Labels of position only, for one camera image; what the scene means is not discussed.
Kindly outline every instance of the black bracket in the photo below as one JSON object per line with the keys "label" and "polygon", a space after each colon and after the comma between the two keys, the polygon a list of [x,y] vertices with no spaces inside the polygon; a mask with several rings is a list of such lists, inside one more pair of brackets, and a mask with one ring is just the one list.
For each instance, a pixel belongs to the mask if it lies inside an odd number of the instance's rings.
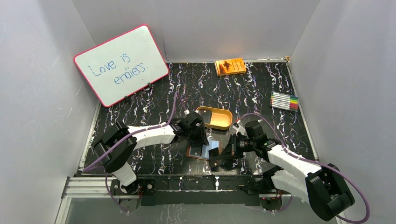
{"label": "black bracket", "polygon": [[227,161],[231,161],[233,159],[238,159],[243,157],[243,152],[237,151],[237,137],[236,135],[231,135],[230,140],[228,141],[227,146],[224,150],[219,154],[219,149],[214,148],[209,150],[209,165],[212,168],[212,171],[217,171],[216,167],[220,165],[225,165]]}
{"label": "black bracket", "polygon": [[125,101],[127,104],[129,104],[129,103],[131,102],[128,96],[124,96],[124,101]]}
{"label": "black bracket", "polygon": [[[115,144],[115,142],[121,140],[128,134],[128,127],[123,122],[116,122],[108,128],[100,138],[97,138],[96,142],[93,144],[94,153],[98,157],[101,157]],[[100,161],[105,168],[105,171],[107,173],[112,173],[124,166],[135,146],[136,138],[132,136],[122,142],[117,148]]]}
{"label": "black bracket", "polygon": [[243,190],[248,195],[269,194],[275,189],[271,177],[279,170],[279,166],[267,170],[262,174],[262,177],[252,177],[246,180],[245,185],[240,185],[239,189]]}
{"label": "black bracket", "polygon": [[[331,163],[328,166],[339,170]],[[355,203],[344,178],[325,167],[309,174],[305,178],[305,184],[312,210],[325,221],[329,221]]]}
{"label": "black bracket", "polygon": [[[156,192],[156,181],[153,179],[138,179],[132,184],[137,184],[137,191],[132,192],[132,195],[142,195],[142,196],[149,196],[149,195],[154,195]],[[129,193],[124,193],[121,188],[120,181],[117,179],[112,180],[111,187],[110,187],[110,192],[112,195],[131,195]]]}
{"label": "black bracket", "polygon": [[153,89],[153,85],[151,83],[147,83],[148,88],[145,90],[152,90]]}
{"label": "black bracket", "polygon": [[261,198],[260,199],[261,207],[265,208],[268,211],[279,210],[282,207],[282,197],[279,198]]}

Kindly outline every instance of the metal frame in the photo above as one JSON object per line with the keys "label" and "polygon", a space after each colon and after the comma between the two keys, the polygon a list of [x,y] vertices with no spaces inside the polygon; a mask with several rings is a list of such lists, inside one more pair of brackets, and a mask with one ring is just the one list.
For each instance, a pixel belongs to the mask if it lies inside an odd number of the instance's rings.
{"label": "metal frame", "polygon": [[[62,198],[108,198],[105,177],[69,177]],[[108,177],[110,187],[115,177]],[[116,198],[138,199],[137,195],[116,196]]]}
{"label": "metal frame", "polygon": [[89,147],[90,147],[91,142],[92,142],[92,139],[91,139],[92,138],[92,134],[93,134],[93,131],[95,130],[96,121],[98,120],[100,106],[101,106],[101,103],[100,103],[100,101],[98,101],[98,106],[96,107],[96,109],[95,109],[95,111],[93,113],[91,127],[89,129],[89,133],[88,133],[88,136],[87,136],[87,141],[85,142],[83,154],[81,155],[80,164],[79,164],[79,167],[78,167],[79,170],[83,170],[83,168],[84,168],[85,160],[86,160],[86,157],[88,155],[88,150],[89,150]]}
{"label": "metal frame", "polygon": [[[251,62],[286,62],[287,63],[287,69],[290,75],[291,83],[294,86],[293,82],[293,76],[290,71],[289,67],[289,61],[286,60],[285,57],[282,58],[259,58],[259,59],[247,59],[244,60],[245,62],[251,63]],[[166,61],[167,63],[212,63],[213,61],[209,62],[177,62],[177,61]],[[88,150],[90,147],[90,144],[92,142],[92,134],[95,129],[96,121],[98,119],[98,114],[100,110],[100,102],[98,102],[98,106],[94,112],[93,118],[92,118],[92,123],[91,127],[87,136],[87,141],[84,146],[84,150],[81,156],[80,164],[79,164],[79,170],[82,170],[84,167],[84,163],[86,160],[86,156],[88,154]],[[311,143],[312,151],[315,156],[315,159],[318,159],[315,147],[312,142],[311,134],[308,130],[307,123],[305,121],[305,116],[303,113],[303,110],[301,108],[300,102],[299,102],[299,107],[301,111],[301,115],[303,117],[304,125]],[[108,186],[111,186],[111,181],[114,180],[114,177],[108,177],[107,179],[107,184]],[[290,194],[285,194],[282,197],[290,197]],[[106,184],[105,184],[105,177],[69,177],[68,180],[66,181],[66,186],[64,188],[64,192],[62,194],[62,201],[59,207],[58,215],[55,220],[55,224],[64,224],[66,222],[66,218],[70,209],[71,205],[71,200],[73,198],[109,198],[109,194],[106,189]],[[275,197],[274,194],[261,194],[259,197]],[[125,196],[116,196],[116,198],[126,198],[126,199],[139,199],[138,196],[135,195],[125,195]],[[343,224],[343,221],[337,218],[337,222],[339,224]]]}

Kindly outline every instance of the red whiteboard frame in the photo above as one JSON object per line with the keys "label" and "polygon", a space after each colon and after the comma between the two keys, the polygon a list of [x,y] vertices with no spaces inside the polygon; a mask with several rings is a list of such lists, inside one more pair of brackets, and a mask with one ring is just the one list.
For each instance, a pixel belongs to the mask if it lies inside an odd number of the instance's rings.
{"label": "red whiteboard frame", "polygon": [[[163,59],[163,63],[165,64],[166,68],[168,69],[168,72],[167,72],[165,75],[163,75],[163,76],[159,77],[158,79],[154,80],[153,82],[151,82],[151,84],[152,84],[152,83],[154,83],[154,82],[160,80],[161,78],[163,78],[163,77],[165,77],[165,76],[167,76],[167,75],[169,74],[169,66],[166,65],[165,59],[164,59],[164,57],[163,57],[163,55],[162,55],[160,49],[158,48],[158,44],[157,44],[156,40],[154,39],[153,34],[152,34],[151,31],[150,31],[150,28],[149,28],[146,24],[142,24],[142,25],[140,25],[140,26],[138,26],[138,27],[136,27],[136,28],[134,28],[134,29],[132,29],[132,30],[129,30],[129,31],[123,33],[123,34],[120,34],[120,35],[118,35],[118,36],[116,36],[116,37],[114,37],[114,38],[112,38],[112,39],[110,39],[110,40],[108,40],[108,41],[105,41],[105,42],[103,42],[103,43],[101,43],[101,44],[99,44],[99,45],[96,45],[96,46],[93,47],[93,48],[90,48],[90,49],[88,49],[88,50],[86,50],[86,51],[83,51],[83,52],[81,52],[81,53],[75,55],[74,58],[73,58],[73,61],[74,61],[75,65],[77,66],[78,70],[80,70],[80,73],[83,74],[83,76],[84,76],[84,78],[86,79],[87,83],[89,84],[89,86],[91,87],[91,89],[95,92],[96,96],[98,97],[98,99],[100,100],[101,104],[102,104],[104,107],[111,107],[111,106],[113,106],[114,104],[116,104],[116,103],[122,101],[125,97],[123,97],[123,98],[117,100],[115,103],[113,103],[113,104],[111,104],[111,105],[104,105],[102,99],[99,97],[99,95],[97,94],[97,92],[95,91],[95,89],[92,87],[91,83],[88,81],[86,75],[83,73],[83,71],[81,70],[81,68],[79,67],[79,65],[76,63],[76,57],[79,56],[79,55],[81,55],[81,54],[83,54],[83,53],[85,53],[85,52],[87,52],[87,51],[90,51],[90,50],[92,50],[92,49],[94,49],[94,48],[97,48],[97,47],[99,47],[99,46],[102,45],[102,44],[105,44],[105,43],[107,43],[107,42],[109,42],[109,41],[112,41],[112,40],[114,40],[114,39],[116,39],[116,38],[118,38],[118,37],[120,37],[120,36],[122,36],[122,35],[125,35],[125,34],[131,32],[131,31],[134,31],[134,30],[136,30],[137,28],[143,27],[143,26],[147,27],[148,31],[150,32],[151,38],[153,38],[154,43],[155,43],[156,46],[157,46],[157,50],[158,50],[158,52],[160,53],[160,55],[161,55],[161,57],[162,57],[162,59]],[[127,95],[127,97],[131,96],[132,94],[136,93],[137,91],[142,90],[143,88],[145,88],[145,87],[147,87],[147,86],[148,86],[148,85],[145,85],[144,87],[141,87],[140,89],[136,90],[135,92],[132,92],[131,94]]]}

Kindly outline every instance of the orange book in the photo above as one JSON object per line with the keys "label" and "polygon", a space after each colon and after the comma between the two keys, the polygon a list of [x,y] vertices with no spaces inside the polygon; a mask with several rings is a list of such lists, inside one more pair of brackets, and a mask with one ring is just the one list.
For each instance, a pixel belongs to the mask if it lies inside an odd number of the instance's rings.
{"label": "orange book", "polygon": [[246,72],[246,67],[241,57],[214,61],[214,64],[216,66],[217,76],[226,76]]}

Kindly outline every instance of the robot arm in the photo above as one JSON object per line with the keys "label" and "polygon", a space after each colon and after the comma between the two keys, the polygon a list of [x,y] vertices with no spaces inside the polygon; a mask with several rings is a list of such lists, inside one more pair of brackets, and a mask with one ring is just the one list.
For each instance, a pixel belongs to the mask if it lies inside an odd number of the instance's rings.
{"label": "robot arm", "polygon": [[128,164],[131,153],[138,148],[154,144],[170,144],[188,140],[191,146],[208,145],[202,117],[196,112],[188,113],[184,118],[175,118],[169,125],[126,126],[117,122],[111,126],[93,145],[95,154],[100,157],[117,141],[126,135],[144,129],[127,138],[100,162],[107,173],[113,174],[121,183],[125,193],[134,193],[139,188],[138,177]]}
{"label": "robot arm", "polygon": [[[234,126],[237,134],[231,135],[222,153],[219,154],[217,149],[209,151],[212,168],[222,164],[221,160],[241,158],[244,152],[255,152],[258,157],[276,165],[263,174],[262,188],[268,191],[281,189],[300,197],[310,204],[321,219],[329,221],[354,204],[354,197],[341,176],[321,166],[302,161],[293,152],[285,152],[279,141],[267,138],[258,121],[248,122],[244,127],[237,122]],[[117,122],[95,142],[93,150],[101,157],[116,142],[141,129],[145,131],[127,138],[101,160],[105,171],[112,173],[120,181],[120,188],[124,193],[133,194],[140,187],[138,177],[127,163],[135,149],[182,140],[188,140],[192,147],[209,144],[202,117],[191,112],[185,118],[171,120],[169,125],[134,127]]]}
{"label": "robot arm", "polygon": [[234,124],[240,132],[232,135],[222,154],[210,158],[211,167],[225,158],[241,158],[244,152],[255,152],[258,157],[276,167],[263,174],[264,187],[285,190],[308,202],[313,211],[329,221],[354,204],[354,197],[344,178],[333,171],[300,160],[300,155],[285,151],[279,141],[268,139],[259,121]]}

